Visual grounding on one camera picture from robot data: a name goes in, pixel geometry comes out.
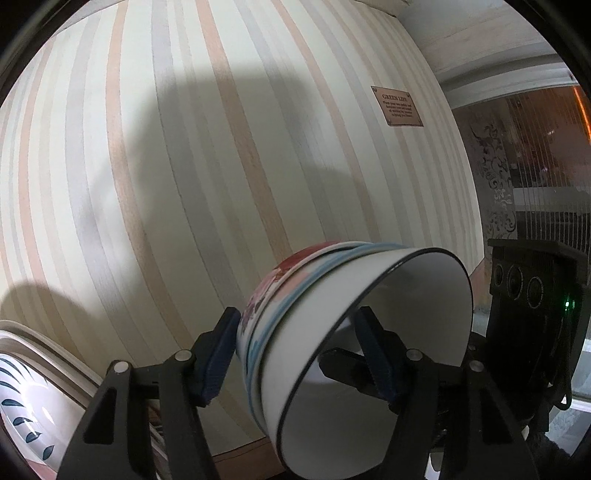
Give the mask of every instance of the white plate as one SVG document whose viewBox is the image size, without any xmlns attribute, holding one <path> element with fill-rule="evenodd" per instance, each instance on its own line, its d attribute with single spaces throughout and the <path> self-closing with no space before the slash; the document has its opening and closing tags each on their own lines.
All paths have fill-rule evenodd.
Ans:
<svg viewBox="0 0 591 480">
<path fill-rule="evenodd" d="M 57 472 L 84 409 L 6 353 L 0 353 L 0 408 L 38 460 Z"/>
<path fill-rule="evenodd" d="M 82 375 L 79 371 L 75 370 L 70 365 L 65 363 L 57 355 L 51 353 L 47 348 L 43 347 L 42 345 L 39 345 L 37 342 L 27 340 L 18 334 L 7 332 L 6 330 L 0 330 L 0 350 L 4 350 L 8 353 L 11 353 L 11 351 L 13 349 L 16 349 L 19 344 L 22 346 L 22 348 L 28 349 L 29 351 L 33 352 L 34 354 L 42 358 L 43 362 L 40 363 L 46 362 L 49 366 L 61 372 L 89 398 L 91 398 L 95 394 L 97 387 L 94 382 L 92 382 L 87 377 Z"/>
<path fill-rule="evenodd" d="M 55 343 L 50 338 L 42 335 L 35 330 L 30 329 L 26 325 L 22 325 L 12 320 L 0 320 L 0 330 L 14 333 L 27 340 L 40 344 L 46 350 L 52 352 L 59 360 L 69 364 L 70 369 L 78 371 L 78 373 L 86 377 L 90 382 L 94 383 L 95 386 L 100 385 L 103 381 L 102 377 L 88 367 L 84 362 L 78 360 L 69 351 L 65 350 L 62 346 Z"/>
</svg>

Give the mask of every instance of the speaker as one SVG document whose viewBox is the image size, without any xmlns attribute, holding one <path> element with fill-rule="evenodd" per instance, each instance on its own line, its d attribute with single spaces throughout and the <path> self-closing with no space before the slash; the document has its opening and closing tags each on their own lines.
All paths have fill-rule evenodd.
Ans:
<svg viewBox="0 0 591 480">
<path fill-rule="evenodd" d="M 550 391 L 550 402 L 560 402 L 589 324 L 587 255 L 551 241 L 488 244 L 493 247 L 486 330 L 491 375 L 507 392 Z"/>
</svg>

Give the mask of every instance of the bowl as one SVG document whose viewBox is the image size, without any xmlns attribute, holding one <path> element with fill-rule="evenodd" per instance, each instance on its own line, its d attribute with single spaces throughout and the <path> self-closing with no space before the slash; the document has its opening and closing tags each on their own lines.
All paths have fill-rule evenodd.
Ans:
<svg viewBox="0 0 591 480">
<path fill-rule="evenodd" d="M 296 271 L 308 262 L 322 255 L 363 245 L 364 242 L 324 242 L 304 248 L 271 270 L 256 288 L 242 313 L 236 334 L 236 356 L 246 358 L 248 343 L 252 332 L 260 319 L 262 311 L 273 298 L 273 295 Z"/>
<path fill-rule="evenodd" d="M 0 352 L 32 365 L 63 394 L 86 408 L 102 383 L 95 373 L 70 352 L 44 335 L 12 320 L 0 320 Z M 164 439 L 150 424 L 152 448 L 164 463 Z"/>
<path fill-rule="evenodd" d="M 386 402 L 326 378 L 317 357 L 362 353 L 348 316 L 371 306 L 407 348 L 460 365 L 472 324 L 466 270 L 440 248 L 356 258 L 316 281 L 284 315 L 261 365 L 266 431 L 282 463 L 308 479 L 359 475 L 379 464 L 396 415 Z"/>
<path fill-rule="evenodd" d="M 50 338 L 30 329 L 26 325 L 13 322 L 12 320 L 0 320 L 0 330 L 14 333 L 27 340 L 29 343 L 33 342 L 40 345 L 45 350 L 51 352 L 62 364 L 66 364 L 70 371 L 75 371 L 77 374 L 82 375 L 87 381 L 94 384 L 96 387 L 98 387 L 103 381 L 99 374 L 93 371 L 84 362 L 78 360 L 69 351 L 55 343 Z"/>
<path fill-rule="evenodd" d="M 5 353 L 0 353 L 0 408 L 39 460 L 57 472 L 84 409 Z"/>
<path fill-rule="evenodd" d="M 285 312 L 298 300 L 298 298 L 310 288 L 314 282 L 322 278 L 332 269 L 346 263 L 354 258 L 369 255 L 373 252 L 382 252 L 392 249 L 403 248 L 398 244 L 362 244 L 345 252 L 332 252 L 320 258 L 312 260 L 303 267 L 283 288 L 273 297 L 268 307 L 261 314 L 252 334 L 246 356 L 246 396 L 251 415 L 257 422 L 259 428 L 266 432 L 265 421 L 262 413 L 259 372 L 261 358 L 269 338 L 274 329 L 281 323 Z"/>
</svg>

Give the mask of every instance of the white bowl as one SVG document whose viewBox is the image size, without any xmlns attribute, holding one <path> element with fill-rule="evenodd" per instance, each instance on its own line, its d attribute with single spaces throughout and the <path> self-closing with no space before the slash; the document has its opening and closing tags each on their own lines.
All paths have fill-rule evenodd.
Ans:
<svg viewBox="0 0 591 480">
<path fill-rule="evenodd" d="M 369 305 L 407 348 L 460 365 L 472 323 L 472 291 L 460 261 L 439 248 L 367 255 L 331 271 L 287 312 L 261 368 L 267 433 L 282 463 L 308 479 L 341 479 L 379 464 L 396 416 L 386 402 L 324 377 L 318 355 L 361 353 L 345 319 Z"/>
<path fill-rule="evenodd" d="M 5 353 L 0 353 L 0 408 L 39 460 L 57 472 L 84 409 Z"/>
<path fill-rule="evenodd" d="M 374 252 L 403 248 L 398 244 L 362 244 L 356 248 L 330 252 L 322 257 L 309 262 L 298 272 L 298 278 L 291 280 L 293 285 L 286 285 L 284 290 L 286 294 L 276 295 L 265 311 L 261 314 L 261 320 L 258 322 L 252 339 L 249 344 L 248 354 L 246 356 L 246 397 L 251 414 L 258 426 L 266 432 L 265 420 L 262 412 L 261 389 L 260 389 L 260 367 L 261 359 L 267 348 L 267 343 L 272 337 L 275 328 L 282 322 L 283 316 L 287 310 L 300 298 L 308 288 L 314 285 L 316 281 L 324 275 L 334 270 L 339 265 L 353 260 L 354 258 L 369 255 Z"/>
</svg>

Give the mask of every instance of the wall plaque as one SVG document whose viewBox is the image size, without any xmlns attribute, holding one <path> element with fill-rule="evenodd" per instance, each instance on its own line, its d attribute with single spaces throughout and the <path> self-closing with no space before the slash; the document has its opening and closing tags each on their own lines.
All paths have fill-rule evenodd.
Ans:
<svg viewBox="0 0 591 480">
<path fill-rule="evenodd" d="M 423 122 L 414 106 L 410 93 L 391 88 L 371 87 L 382 108 L 388 125 L 422 127 Z"/>
</svg>

